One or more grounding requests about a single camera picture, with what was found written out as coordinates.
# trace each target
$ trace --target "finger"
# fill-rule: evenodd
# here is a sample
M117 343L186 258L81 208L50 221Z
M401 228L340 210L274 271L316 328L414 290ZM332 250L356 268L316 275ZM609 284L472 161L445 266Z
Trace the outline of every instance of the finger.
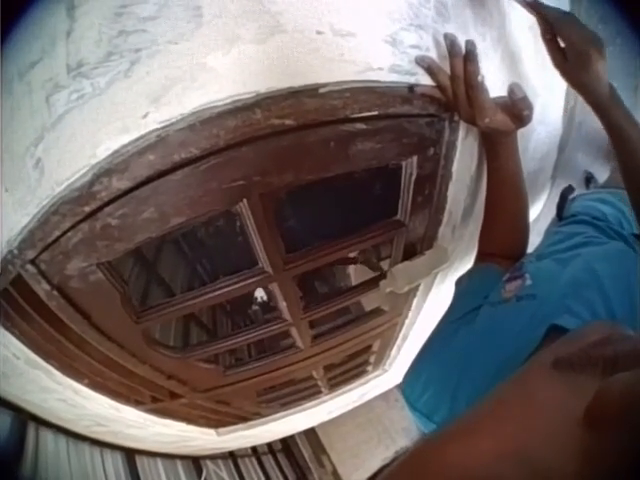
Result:
M556 67L559 67L567 60L567 55L561 44L561 39L558 37L553 27L546 21L538 20L538 25L540 27L540 34L542 35L542 42L547 49L551 62Z
M555 30L563 30L568 21L572 21L573 14L562 10L561 8L552 7L538 0L523 0L525 8L533 14L538 20L551 25Z
M451 94L453 103L463 119L472 116L471 107L467 99L467 89L464 82L464 56L462 46L453 33L444 34L444 43L449 53L449 71L451 78Z
M451 93L451 79L447 71L432 57L427 55L418 55L416 57L416 63L422 68L433 83L436 84L438 90L444 97L445 101L449 104L453 104L453 94Z
M507 90L507 96L511 103L509 117L518 127L525 127L533 119L533 103L519 83L512 83Z
M482 78L478 61L478 48L473 40L467 40L465 43L464 79L467 99L476 122L479 126L488 124L491 121L495 105Z

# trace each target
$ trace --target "fingernail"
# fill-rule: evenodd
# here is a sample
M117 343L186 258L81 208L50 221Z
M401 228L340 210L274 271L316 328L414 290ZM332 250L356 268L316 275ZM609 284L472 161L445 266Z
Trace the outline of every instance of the fingernail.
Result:
M453 33L447 32L444 34L444 43L449 51L457 52L459 48L458 37Z
M519 83L512 83L509 88L511 89L511 96L515 99L525 98L527 96L527 92L524 91L522 85Z
M469 53L477 53L478 47L476 46L476 42L473 40L467 40L464 42L464 48Z
M416 63L422 68L431 68L435 60L428 55L418 55L416 57Z

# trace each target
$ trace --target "person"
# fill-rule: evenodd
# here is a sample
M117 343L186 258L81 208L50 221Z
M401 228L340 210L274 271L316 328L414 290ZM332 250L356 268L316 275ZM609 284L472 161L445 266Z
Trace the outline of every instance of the person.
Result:
M640 125L608 80L598 35L522 1L600 119L617 173L570 198L528 254L517 132L531 102L517 84L490 98L473 41L463 49L445 35L449 73L416 59L480 132L486 204L475 264L401 385L426 436L377 478L640 478Z

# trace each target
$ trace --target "corrugated metal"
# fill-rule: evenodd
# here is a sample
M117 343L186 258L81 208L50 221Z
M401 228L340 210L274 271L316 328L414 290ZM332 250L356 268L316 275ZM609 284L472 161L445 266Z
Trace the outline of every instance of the corrugated metal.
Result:
M26 480L311 480L313 454L295 437L236 450L215 458L191 459L136 454L95 444L64 432L25 421L21 415L0 409L3 433L0 447L13 439L22 455L18 463ZM22 434L16 433L20 420ZM302 450L293 455L292 442Z

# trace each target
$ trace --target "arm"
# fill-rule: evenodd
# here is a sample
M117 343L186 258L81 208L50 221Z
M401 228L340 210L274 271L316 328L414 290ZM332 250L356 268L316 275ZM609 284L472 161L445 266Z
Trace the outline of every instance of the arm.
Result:
M506 96L491 97L484 83L475 42L463 50L446 33L449 72L435 59L416 62L433 79L460 120L478 129L487 162L487 196L476 263L510 268L519 262L529 242L529 202L518 150L518 130L529 125L533 105L522 86L512 83Z
M609 82L604 42L574 14L539 0L524 1L538 21L551 62L591 106L609 135L640 220L640 126Z
M522 172L518 136L484 134L487 196L478 243L478 263L511 268L527 253L529 199Z
M608 95L585 100L609 136L631 206L640 223L640 124L613 86Z

